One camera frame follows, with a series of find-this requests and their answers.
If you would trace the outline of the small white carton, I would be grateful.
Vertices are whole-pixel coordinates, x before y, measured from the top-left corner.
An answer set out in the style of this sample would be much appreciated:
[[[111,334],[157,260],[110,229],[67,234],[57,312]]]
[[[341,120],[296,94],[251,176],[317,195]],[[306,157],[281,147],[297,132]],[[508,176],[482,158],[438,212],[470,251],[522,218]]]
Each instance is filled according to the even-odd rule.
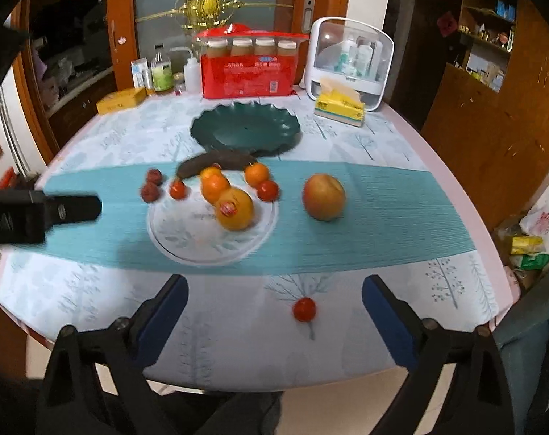
[[[146,90],[153,89],[151,82],[150,64],[146,58],[141,58],[131,62],[131,74],[133,86],[135,88],[145,88]]]

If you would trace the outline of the small tangerine with stem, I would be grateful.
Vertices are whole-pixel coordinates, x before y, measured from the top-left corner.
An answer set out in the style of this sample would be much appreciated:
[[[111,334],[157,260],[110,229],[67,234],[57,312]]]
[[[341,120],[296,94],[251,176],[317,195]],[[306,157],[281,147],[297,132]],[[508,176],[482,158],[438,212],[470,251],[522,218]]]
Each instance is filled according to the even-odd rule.
[[[246,183],[255,189],[270,178],[269,168],[265,164],[255,162],[245,168],[244,178]]]

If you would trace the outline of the green label clear bottle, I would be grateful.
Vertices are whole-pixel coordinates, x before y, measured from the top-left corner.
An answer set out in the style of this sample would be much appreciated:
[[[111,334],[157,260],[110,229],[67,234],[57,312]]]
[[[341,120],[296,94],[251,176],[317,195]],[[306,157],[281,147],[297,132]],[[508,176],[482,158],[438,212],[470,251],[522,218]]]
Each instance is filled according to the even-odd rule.
[[[153,89],[157,93],[173,90],[171,60],[165,53],[164,46],[162,44],[157,44],[154,49],[155,53],[150,62],[150,73],[151,81],[153,82]]]

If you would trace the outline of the white round printed placemat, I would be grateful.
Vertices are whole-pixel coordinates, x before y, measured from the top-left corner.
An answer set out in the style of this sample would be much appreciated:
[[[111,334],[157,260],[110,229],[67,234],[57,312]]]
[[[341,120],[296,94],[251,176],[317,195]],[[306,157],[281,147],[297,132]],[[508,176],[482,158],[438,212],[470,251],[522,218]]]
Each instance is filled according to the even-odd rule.
[[[278,222],[278,204],[259,200],[240,175],[230,172],[228,176],[232,186],[253,200],[255,215],[250,226],[243,231],[224,229],[201,194],[201,180],[194,177],[186,181],[186,198],[164,194],[147,209],[147,232],[160,252],[184,265],[218,267],[242,260],[267,241]]]

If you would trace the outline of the wooden cabinet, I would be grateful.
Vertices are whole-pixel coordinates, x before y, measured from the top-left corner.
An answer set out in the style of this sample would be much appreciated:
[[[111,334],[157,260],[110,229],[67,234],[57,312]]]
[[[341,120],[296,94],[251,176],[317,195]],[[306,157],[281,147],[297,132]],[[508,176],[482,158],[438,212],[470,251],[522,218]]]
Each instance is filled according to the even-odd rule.
[[[462,0],[458,34],[422,135],[493,229],[549,181],[549,25],[530,0]]]

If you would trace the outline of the dark red lychee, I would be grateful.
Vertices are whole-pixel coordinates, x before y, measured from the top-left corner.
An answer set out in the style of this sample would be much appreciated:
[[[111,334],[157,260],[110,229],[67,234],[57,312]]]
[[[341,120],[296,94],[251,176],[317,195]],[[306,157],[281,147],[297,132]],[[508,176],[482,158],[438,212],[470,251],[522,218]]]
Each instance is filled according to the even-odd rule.
[[[160,170],[150,169],[146,173],[146,184],[154,187],[160,187],[163,184],[164,177]]]
[[[159,200],[160,188],[156,183],[146,182],[142,185],[140,189],[140,195],[144,202],[152,203]]]

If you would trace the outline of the white cosmetics storage box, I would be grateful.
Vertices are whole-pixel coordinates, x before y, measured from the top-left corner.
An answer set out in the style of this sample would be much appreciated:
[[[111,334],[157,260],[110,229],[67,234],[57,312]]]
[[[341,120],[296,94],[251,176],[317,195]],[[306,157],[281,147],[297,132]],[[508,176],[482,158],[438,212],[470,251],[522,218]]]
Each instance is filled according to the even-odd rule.
[[[381,29],[343,17],[317,19],[310,32],[304,87],[316,99],[326,82],[358,93],[368,112],[382,103],[393,59],[393,39]]]

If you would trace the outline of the overripe dark banana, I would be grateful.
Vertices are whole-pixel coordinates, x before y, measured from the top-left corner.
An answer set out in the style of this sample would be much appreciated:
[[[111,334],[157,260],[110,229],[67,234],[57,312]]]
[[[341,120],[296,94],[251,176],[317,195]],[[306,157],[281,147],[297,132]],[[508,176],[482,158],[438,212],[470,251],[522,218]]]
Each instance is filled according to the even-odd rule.
[[[186,180],[201,174],[208,167],[218,166],[222,170],[244,171],[257,162],[251,154],[234,150],[211,150],[187,160],[176,169],[176,177]]]

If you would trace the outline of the white squeeze bottle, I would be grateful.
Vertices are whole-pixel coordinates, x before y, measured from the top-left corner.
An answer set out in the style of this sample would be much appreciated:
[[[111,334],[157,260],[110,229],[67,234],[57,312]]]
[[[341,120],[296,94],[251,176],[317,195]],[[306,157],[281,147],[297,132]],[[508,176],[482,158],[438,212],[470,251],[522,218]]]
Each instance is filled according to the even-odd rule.
[[[176,46],[169,49],[171,53],[182,52],[188,55],[186,64],[183,68],[184,87],[187,93],[201,94],[203,85],[201,84],[201,63],[195,53],[189,47]]]

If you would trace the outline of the small red tomato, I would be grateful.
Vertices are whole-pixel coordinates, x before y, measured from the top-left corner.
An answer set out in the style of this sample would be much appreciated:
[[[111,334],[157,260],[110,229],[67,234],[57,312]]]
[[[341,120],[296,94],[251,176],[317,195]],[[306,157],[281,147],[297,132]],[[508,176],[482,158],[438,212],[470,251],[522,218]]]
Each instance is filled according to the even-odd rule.
[[[181,200],[186,198],[188,188],[183,181],[176,179],[170,184],[168,192],[171,198]]]

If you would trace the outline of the yellow tissue pack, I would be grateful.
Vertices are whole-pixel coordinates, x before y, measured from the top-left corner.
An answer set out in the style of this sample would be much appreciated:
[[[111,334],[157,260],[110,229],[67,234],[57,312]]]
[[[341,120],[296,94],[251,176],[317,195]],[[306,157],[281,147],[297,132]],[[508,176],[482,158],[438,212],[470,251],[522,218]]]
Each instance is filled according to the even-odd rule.
[[[342,124],[361,128],[365,121],[365,104],[360,94],[344,83],[322,78],[315,114]]]

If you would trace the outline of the small orange mandarin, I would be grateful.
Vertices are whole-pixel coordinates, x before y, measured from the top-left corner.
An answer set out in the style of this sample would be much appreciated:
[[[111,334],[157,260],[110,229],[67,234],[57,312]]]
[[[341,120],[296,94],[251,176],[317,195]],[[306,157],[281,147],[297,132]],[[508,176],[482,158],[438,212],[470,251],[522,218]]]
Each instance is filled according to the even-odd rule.
[[[222,176],[222,170],[219,167],[211,166],[204,168],[200,173],[201,181],[204,182],[213,176]]]

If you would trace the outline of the red yellow apple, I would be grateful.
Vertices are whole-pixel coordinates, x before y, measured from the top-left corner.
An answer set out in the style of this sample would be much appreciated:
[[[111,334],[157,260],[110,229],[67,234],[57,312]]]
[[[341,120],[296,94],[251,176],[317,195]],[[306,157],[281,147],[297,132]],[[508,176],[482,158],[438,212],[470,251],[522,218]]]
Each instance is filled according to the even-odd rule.
[[[344,188],[331,175],[314,174],[304,185],[303,205],[313,219],[332,221],[342,213],[345,204]]]

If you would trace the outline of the teal striped table runner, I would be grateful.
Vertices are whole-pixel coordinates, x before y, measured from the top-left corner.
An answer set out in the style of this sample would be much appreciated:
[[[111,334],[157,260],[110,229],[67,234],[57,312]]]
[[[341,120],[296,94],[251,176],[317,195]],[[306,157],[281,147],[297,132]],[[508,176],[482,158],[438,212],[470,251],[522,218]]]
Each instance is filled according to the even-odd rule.
[[[126,165],[61,173],[45,184],[49,194],[99,196],[93,223],[60,226],[36,248],[42,255],[109,268],[216,275],[291,275],[371,269],[471,252],[474,243],[455,208],[426,171],[361,164],[269,162],[279,185],[277,225],[267,241],[242,260],[195,267],[171,260],[150,240],[140,189],[146,167]],[[313,219],[302,191],[317,173],[336,178],[346,204],[333,221]]]

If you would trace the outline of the orange tangerine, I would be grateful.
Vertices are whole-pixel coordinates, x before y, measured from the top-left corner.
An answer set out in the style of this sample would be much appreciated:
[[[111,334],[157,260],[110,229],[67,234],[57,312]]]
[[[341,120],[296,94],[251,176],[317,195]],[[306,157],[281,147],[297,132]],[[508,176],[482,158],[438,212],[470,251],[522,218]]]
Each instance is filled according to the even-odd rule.
[[[230,187],[229,180],[223,175],[214,174],[201,180],[201,194],[210,204],[215,204]]]

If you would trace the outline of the wooden glass door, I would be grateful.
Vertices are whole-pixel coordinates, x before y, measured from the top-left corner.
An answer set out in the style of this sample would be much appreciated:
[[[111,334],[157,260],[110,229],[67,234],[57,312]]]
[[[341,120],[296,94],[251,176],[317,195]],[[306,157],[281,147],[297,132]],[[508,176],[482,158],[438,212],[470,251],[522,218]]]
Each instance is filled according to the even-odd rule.
[[[116,86],[132,87],[132,62],[153,58],[159,44],[200,50],[197,33],[232,24],[307,34],[316,19],[343,17],[347,6],[348,0],[106,0]]]

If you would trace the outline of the dark green scalloped plate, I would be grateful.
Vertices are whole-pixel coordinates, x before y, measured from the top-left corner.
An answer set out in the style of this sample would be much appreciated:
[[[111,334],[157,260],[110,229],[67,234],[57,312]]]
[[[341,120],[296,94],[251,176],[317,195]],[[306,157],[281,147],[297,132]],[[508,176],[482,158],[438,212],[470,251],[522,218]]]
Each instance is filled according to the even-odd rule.
[[[293,148],[300,140],[301,126],[287,109],[234,102],[201,112],[190,133],[206,151],[234,150],[261,156]]]

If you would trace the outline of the gold ornament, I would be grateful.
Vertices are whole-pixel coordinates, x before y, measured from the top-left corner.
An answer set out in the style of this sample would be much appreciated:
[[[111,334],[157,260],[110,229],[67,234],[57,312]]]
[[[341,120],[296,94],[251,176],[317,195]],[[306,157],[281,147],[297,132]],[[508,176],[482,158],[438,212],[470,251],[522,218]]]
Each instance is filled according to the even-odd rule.
[[[245,2],[242,0],[175,0],[169,10],[141,16],[136,24],[162,18],[182,17],[181,27],[194,32],[219,28],[231,21],[235,12],[244,8],[283,8],[292,9],[293,5],[277,2]]]

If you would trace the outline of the red cherry tomato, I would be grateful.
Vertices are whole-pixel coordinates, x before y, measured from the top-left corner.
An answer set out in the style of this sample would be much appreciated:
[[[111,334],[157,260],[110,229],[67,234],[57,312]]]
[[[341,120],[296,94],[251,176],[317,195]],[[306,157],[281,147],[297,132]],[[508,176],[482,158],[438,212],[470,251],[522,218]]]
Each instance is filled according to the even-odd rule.
[[[273,180],[262,181],[255,189],[261,201],[273,202],[279,197],[279,186]]]

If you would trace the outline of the small glass jar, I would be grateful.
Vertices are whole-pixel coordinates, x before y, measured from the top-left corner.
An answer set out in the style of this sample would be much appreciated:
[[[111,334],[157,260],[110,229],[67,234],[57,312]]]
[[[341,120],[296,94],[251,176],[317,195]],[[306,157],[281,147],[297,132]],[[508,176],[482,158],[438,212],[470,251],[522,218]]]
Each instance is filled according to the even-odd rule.
[[[183,73],[173,74],[173,87],[176,95],[180,95],[186,91],[185,77]]]

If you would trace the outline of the yellow flat box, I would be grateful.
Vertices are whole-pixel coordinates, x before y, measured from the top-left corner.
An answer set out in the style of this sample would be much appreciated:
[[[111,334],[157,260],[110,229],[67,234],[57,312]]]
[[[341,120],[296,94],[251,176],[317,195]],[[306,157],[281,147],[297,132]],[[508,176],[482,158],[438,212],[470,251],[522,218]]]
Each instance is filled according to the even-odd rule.
[[[112,92],[103,97],[95,104],[97,113],[105,115],[120,110],[135,108],[142,104],[147,97],[144,87],[127,88]]]

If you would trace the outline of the large yellow orange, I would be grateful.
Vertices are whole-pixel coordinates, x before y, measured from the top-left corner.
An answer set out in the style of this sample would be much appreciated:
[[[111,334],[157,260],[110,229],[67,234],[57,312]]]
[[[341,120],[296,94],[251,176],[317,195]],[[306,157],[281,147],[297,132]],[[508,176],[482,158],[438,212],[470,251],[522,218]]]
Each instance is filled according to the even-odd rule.
[[[243,231],[254,220],[255,209],[250,195],[238,187],[230,187],[215,201],[215,218],[228,231]]]

